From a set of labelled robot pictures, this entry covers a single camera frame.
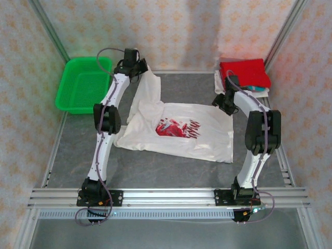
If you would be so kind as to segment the white t-shirt with red print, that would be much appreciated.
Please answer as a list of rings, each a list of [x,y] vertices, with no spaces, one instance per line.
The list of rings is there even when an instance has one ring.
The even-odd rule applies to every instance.
[[[233,119],[220,109],[187,103],[163,103],[161,79],[143,73],[127,124],[114,145],[128,150],[214,162],[233,162]]]

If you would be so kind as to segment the red folded t-shirt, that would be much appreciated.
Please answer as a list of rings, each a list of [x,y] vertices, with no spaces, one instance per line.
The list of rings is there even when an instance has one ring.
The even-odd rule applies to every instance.
[[[231,70],[234,75],[237,75],[241,87],[271,87],[271,81],[265,72],[263,59],[220,62],[219,66],[223,86],[226,84],[226,72]]]

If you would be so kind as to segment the green plastic basket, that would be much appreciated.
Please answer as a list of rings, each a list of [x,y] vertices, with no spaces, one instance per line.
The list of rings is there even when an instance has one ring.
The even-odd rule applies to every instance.
[[[110,75],[100,69],[112,69],[106,57],[79,57],[67,62],[60,81],[56,107],[71,114],[92,114],[109,89]]]

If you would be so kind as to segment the aluminium frame post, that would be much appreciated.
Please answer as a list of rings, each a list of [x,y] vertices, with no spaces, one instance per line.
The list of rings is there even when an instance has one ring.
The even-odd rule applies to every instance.
[[[66,52],[53,24],[51,23],[49,17],[47,16],[47,13],[42,7],[40,1],[39,0],[27,0],[27,1],[34,10],[38,19],[40,20],[44,30],[46,31],[53,45],[55,46],[58,54],[63,59],[63,61],[67,63],[70,60],[70,57]]]
[[[301,16],[307,2],[309,0],[295,0],[289,15],[287,16],[282,28],[280,29],[265,61],[265,70],[268,71],[273,61],[276,59],[277,54],[281,47],[283,46],[284,42],[286,41],[288,35],[291,33],[292,28],[296,24],[298,18]]]

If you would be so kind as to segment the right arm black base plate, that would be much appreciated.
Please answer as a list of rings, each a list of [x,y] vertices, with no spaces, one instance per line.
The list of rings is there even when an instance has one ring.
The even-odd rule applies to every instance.
[[[215,189],[216,206],[259,206],[260,196],[253,189]]]

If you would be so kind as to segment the aluminium mounting rail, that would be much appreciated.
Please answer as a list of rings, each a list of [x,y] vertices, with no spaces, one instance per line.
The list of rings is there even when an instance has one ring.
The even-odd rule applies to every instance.
[[[251,206],[216,206],[213,188],[123,189],[125,209],[241,209]],[[305,188],[271,187],[260,189],[260,200],[267,207],[304,208],[311,206]],[[29,208],[77,208],[78,190],[75,188],[33,189]]]

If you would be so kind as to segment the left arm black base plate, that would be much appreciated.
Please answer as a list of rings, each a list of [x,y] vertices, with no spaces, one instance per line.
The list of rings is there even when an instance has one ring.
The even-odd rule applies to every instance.
[[[101,193],[85,193],[80,190],[76,205],[82,207],[122,206],[123,191],[109,190],[109,192],[110,197],[105,190]]]

